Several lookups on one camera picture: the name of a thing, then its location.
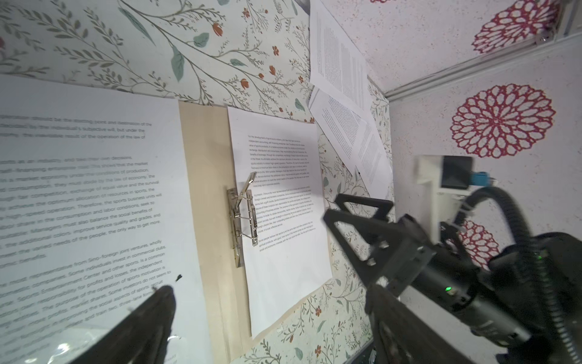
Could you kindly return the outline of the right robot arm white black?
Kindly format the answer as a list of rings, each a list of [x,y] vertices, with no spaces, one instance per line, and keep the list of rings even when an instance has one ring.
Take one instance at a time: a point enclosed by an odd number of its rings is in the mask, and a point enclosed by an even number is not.
[[[461,229],[487,200],[500,208],[513,244],[475,265]],[[501,348],[498,363],[581,361],[581,243],[562,232],[537,236],[498,187],[474,191],[434,244],[410,215],[391,222],[393,203],[340,194],[324,222],[365,287],[365,312],[380,363],[466,363],[401,301],[415,288],[469,331]]]

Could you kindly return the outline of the printed paper sheet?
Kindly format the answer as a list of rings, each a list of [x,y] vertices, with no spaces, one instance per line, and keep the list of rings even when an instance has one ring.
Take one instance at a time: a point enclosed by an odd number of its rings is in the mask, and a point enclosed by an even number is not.
[[[318,88],[312,91],[309,110],[344,165],[362,179],[370,197],[385,199],[393,172],[376,124]]]
[[[257,338],[288,310],[332,278],[324,189],[314,124],[227,110],[236,175],[250,175],[256,227],[242,228],[251,336]]]
[[[1,361],[66,363],[173,288],[169,363],[211,363],[179,104],[1,78]]]

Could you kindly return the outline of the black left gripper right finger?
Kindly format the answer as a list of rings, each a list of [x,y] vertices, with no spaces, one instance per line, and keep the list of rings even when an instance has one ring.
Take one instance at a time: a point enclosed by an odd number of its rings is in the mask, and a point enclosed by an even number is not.
[[[380,285],[368,287],[365,312],[377,363],[471,362]]]

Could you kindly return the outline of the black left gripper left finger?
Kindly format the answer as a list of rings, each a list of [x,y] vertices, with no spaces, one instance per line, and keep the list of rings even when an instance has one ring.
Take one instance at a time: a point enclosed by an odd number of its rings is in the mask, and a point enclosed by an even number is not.
[[[163,363],[177,308],[174,289],[165,285],[115,326],[73,364]]]

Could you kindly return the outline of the beige file folder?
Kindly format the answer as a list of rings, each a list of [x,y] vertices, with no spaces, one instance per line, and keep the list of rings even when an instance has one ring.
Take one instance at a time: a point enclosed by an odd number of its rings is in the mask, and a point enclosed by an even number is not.
[[[240,191],[228,109],[180,103],[179,110],[212,356],[216,363],[229,363],[250,351],[314,293],[257,338],[251,336],[246,272],[234,264],[226,197],[228,189]]]

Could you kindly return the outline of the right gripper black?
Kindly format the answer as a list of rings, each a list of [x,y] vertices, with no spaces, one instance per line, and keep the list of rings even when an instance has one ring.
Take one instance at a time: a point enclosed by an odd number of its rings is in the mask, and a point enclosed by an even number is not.
[[[334,203],[342,211],[328,210],[324,223],[364,286],[385,278],[396,297],[412,287],[498,346],[519,346],[532,338],[532,329],[484,283],[487,273],[474,264],[456,227],[441,222],[440,242],[433,244],[410,215],[386,222],[393,201],[338,194]],[[348,203],[376,211],[372,218],[353,215]],[[409,244],[416,251],[413,258]]]

